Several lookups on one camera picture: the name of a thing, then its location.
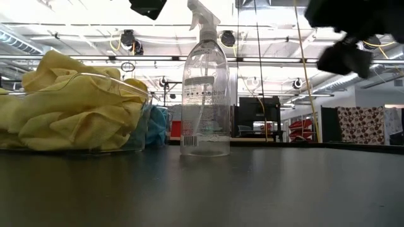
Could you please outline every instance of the dark table surface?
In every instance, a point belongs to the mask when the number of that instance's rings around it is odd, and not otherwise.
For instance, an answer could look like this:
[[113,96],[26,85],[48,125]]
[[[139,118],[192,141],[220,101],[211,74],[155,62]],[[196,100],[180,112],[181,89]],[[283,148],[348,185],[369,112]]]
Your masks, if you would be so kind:
[[404,226],[404,156],[179,147],[97,157],[0,154],[0,226]]

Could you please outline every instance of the spray bottle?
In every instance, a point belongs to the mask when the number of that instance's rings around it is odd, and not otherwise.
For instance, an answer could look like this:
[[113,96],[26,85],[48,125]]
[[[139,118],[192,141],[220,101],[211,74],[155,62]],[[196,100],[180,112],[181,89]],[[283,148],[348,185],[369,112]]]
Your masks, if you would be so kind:
[[198,0],[188,0],[191,30],[199,43],[188,55],[182,78],[181,153],[223,156],[230,153],[230,75],[217,44],[220,20]]

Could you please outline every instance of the yellow towel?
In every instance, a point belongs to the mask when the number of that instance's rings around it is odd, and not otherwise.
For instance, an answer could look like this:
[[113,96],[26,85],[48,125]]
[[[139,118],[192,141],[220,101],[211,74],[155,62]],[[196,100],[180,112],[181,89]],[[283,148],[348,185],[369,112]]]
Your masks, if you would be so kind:
[[[23,145],[41,151],[120,148],[137,126],[145,97],[130,86],[80,73],[120,78],[117,69],[85,66],[50,51],[37,71],[23,76],[23,87],[31,94],[23,99],[0,95],[0,115],[6,116],[0,119],[0,135],[18,135]],[[147,89],[135,79],[125,82]]]

